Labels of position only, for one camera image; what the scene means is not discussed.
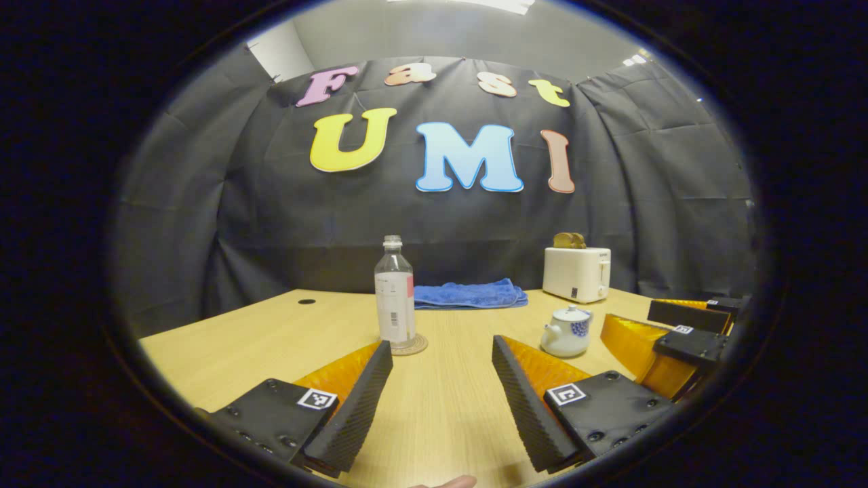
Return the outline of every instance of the ceiling light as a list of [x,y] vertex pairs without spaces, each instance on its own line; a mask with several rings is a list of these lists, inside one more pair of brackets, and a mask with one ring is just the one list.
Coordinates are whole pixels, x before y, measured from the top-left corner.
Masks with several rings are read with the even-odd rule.
[[[388,2],[403,2],[404,0],[387,0]],[[450,0],[451,2],[475,3],[494,9],[506,10],[518,15],[528,13],[528,8],[536,0]]]

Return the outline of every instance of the yellow letter u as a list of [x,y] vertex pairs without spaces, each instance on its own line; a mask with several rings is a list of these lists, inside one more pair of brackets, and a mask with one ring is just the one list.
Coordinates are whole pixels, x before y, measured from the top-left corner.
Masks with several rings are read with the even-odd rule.
[[311,164],[320,171],[334,173],[361,168],[377,159],[383,152],[389,118],[397,112],[395,109],[383,108],[363,113],[362,118],[368,119],[365,142],[361,148],[347,152],[339,149],[340,136],[344,132],[344,125],[352,120],[352,114],[329,115],[317,120],[313,124],[317,134],[311,146]]

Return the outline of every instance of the black backdrop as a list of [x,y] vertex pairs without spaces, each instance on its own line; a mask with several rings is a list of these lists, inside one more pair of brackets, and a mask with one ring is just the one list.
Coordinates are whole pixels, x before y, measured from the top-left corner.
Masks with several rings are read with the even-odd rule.
[[[390,69],[418,62],[437,77],[384,84]],[[386,234],[401,234],[417,284],[509,277],[539,288],[543,249],[573,231],[612,249],[613,287],[682,299],[749,290],[750,190],[740,152],[707,103],[659,64],[578,84],[461,58],[354,65],[359,73],[328,100],[297,108],[309,75],[271,86],[239,47],[157,117],[117,199],[116,291],[139,335],[296,287],[370,293]],[[518,95],[482,91],[481,71],[507,76]],[[571,106],[545,102],[528,85],[539,78],[563,87]],[[367,128],[361,114],[382,107],[398,113],[373,163],[340,173],[311,165],[318,119],[352,114],[341,149],[354,150]],[[468,143],[483,125],[512,128],[523,191],[490,192],[478,182],[418,191],[425,149],[416,126],[424,122],[448,122]],[[542,129],[569,139],[572,194],[549,189]]]

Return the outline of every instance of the teapot lid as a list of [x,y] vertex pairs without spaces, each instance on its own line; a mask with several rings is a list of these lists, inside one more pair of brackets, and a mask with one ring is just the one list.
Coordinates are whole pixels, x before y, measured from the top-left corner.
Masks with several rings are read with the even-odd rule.
[[578,322],[590,317],[590,313],[585,312],[584,310],[579,310],[575,305],[555,310],[552,315],[555,319],[563,320],[564,322]]

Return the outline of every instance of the teapot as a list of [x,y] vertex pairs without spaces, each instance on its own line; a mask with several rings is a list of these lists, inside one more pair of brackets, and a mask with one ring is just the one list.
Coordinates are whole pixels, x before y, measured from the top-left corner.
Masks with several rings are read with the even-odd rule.
[[588,332],[593,319],[593,312],[575,305],[555,310],[551,322],[545,325],[540,346],[546,353],[562,358],[584,353],[590,343]]

